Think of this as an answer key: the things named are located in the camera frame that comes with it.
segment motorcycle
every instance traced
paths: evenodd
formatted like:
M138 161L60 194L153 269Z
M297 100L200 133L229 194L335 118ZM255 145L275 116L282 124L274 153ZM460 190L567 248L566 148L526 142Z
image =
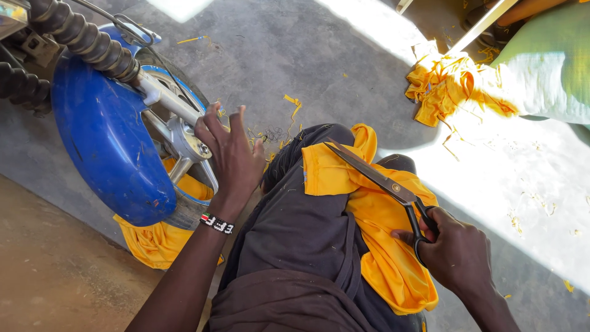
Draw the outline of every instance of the motorcycle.
M209 201L177 184L190 171L217 192L211 152L193 127L209 102L151 48L160 36L125 15L73 1L112 23L86 22L61 0L0 0L0 97L39 118L53 111L76 169L127 222L194 230ZM29 56L46 63L60 45L51 83L22 68ZM166 155L176 159L169 172Z

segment scissors blade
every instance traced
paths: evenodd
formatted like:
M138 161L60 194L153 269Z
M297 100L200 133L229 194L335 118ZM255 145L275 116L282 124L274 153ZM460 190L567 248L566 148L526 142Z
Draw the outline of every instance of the scissors blade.
M330 148L338 157L346 161L346 163L348 163L354 169L359 171L359 173L364 175L369 180L373 181L373 183L375 183L381 189L383 189L383 191L391 195L391 197L395 198L396 201L400 202L403 205L407 205L410 204L410 202L416 201L416 195L413 192L409 191L404 186L400 185L394 180L381 174L373 166L369 165L368 162L364 161L363 159L360 159L357 155L345 148L342 144L334 141L332 138L328 137L328 139L336 146L335 148L329 145L328 143L324 142L324 144L326 144L328 148Z

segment dark trousers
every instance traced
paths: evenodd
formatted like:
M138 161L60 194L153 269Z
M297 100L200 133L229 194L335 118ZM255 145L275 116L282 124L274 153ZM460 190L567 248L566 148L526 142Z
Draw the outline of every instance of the dark trousers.
M265 269L315 274L335 282L378 331L422 332L423 313L398 316L360 275L360 257L367 248L352 213L348 194L310 196L304 193L301 149L328 141L353 145L349 128L317 125L301 131L264 173L268 192L238 233L227 259L219 291L240 276ZM379 161L415 173L412 159L394 155Z

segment left hand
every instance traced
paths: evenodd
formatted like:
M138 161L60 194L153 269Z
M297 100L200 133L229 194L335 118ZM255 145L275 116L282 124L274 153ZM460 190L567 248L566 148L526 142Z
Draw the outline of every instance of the left hand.
M246 107L239 106L237 112L230 115L231 132L227 132L217 119L220 106L217 102L207 107L205 116L196 122L195 136L211 150L219 182L219 190L211 199L207 211L233 222L258 187L266 160L262 140L257 140L254 148L250 149L244 131Z

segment scissors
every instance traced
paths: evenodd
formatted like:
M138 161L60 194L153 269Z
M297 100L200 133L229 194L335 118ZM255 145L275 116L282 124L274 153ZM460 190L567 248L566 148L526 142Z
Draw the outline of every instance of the scissors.
M406 189L404 186L400 185L399 183L395 182L394 180L386 177L385 175L381 174L378 170L376 170L373 166L369 165L363 159L360 159L357 155L355 155L351 150L348 150L342 144L334 141L332 138L329 138L330 142L334 143L336 147L329 145L327 142L324 144L327 145L338 157L341 157L344 161L346 161L350 166L354 169L359 171L362 175L364 175L369 180L373 181L376 185L378 185L384 192L388 193L391 197L393 197L396 201L402 204L406 210L406 213L409 218L409 223L412 225L412 232L414 233L414 252L416 253L416 258L418 262L422 264L426 268L426 264L420 258L418 253L418 244L420 242L432 243L428 240L422 232L420 232L420 227L418 225L418 219L416 218L416 213L414 212L414 208L412 206L412 202L416 205L418 211L422 215L422 219L426 226L434 233L434 236L438 237L440 232L438 231L437 223L432 220L426 214L426 211L434 206L424 206L420 197L416 196L413 192Z

